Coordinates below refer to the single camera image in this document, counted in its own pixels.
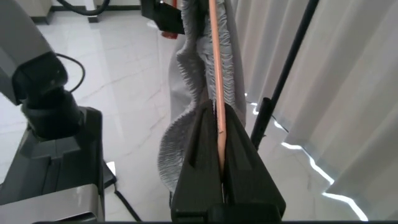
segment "gray towel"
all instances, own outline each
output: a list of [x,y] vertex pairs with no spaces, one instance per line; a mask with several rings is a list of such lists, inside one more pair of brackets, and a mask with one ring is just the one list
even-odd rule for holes
[[[162,182],[171,192],[177,186],[196,110],[202,101],[214,101],[216,98],[210,18],[205,18],[205,30],[200,36],[195,13],[197,10],[198,2],[182,1],[185,36],[179,35],[169,68],[172,122],[160,143],[158,168]],[[230,0],[217,0],[217,12],[224,98],[244,125],[246,102],[242,61]]]

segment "black pole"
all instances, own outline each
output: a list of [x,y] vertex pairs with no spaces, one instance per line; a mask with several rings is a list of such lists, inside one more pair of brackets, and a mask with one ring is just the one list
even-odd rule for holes
[[278,83],[274,90],[274,94],[272,98],[264,98],[262,99],[262,103],[260,106],[259,114],[256,118],[256,122],[254,123],[253,131],[251,133],[251,141],[254,144],[256,149],[259,149],[259,145],[262,137],[266,131],[268,123],[271,119],[272,113],[275,110],[276,104],[279,100],[280,94],[284,89],[284,85],[286,83],[287,77],[289,76],[290,70],[292,69],[294,60],[299,52],[301,43],[305,37],[305,33],[310,25],[312,16],[317,8],[318,0],[310,0],[305,8],[303,18],[301,23],[297,29],[297,33],[294,37],[292,47],[289,50],[289,54],[287,55],[284,67],[282,69],[282,73],[280,74]]

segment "wooden stick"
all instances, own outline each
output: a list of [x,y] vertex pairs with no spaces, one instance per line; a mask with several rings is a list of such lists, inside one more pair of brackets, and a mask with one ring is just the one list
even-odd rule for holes
[[218,146],[218,157],[220,161],[220,169],[221,173],[223,173],[224,164],[225,164],[226,125],[225,125],[225,107],[224,107],[223,67],[221,66],[216,0],[209,0],[209,9],[210,9],[211,39],[213,40],[213,54],[214,54],[215,81],[216,81],[216,109],[217,109],[217,125],[218,125],[217,146]]

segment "white marble floor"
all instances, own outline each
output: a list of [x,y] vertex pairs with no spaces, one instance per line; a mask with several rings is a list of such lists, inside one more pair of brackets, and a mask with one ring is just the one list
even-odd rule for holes
[[[38,26],[58,53],[79,60],[86,79],[73,93],[79,105],[101,110],[104,159],[115,161],[118,189],[145,221],[170,220],[169,192],[157,173],[159,141],[170,123],[167,67],[173,40],[147,26],[138,11],[105,12],[99,24],[83,16],[56,12],[51,25]],[[62,60],[69,72],[67,89],[80,69]],[[26,126],[19,107],[0,96],[0,182]],[[248,105],[250,134],[255,115]],[[357,220],[350,207],[321,195],[328,182],[302,151],[281,146],[286,135],[272,122],[259,154],[282,192],[284,220]],[[106,219],[133,220],[123,204],[106,190]]]

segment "curtain fold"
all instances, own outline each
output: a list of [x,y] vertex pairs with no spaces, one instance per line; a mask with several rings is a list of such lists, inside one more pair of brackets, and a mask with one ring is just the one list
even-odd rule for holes
[[[308,1],[242,2],[247,100],[261,102],[272,96]],[[285,142],[334,178],[326,192],[352,198],[370,220],[398,219],[397,22],[397,1],[320,1],[274,111],[289,131]]]

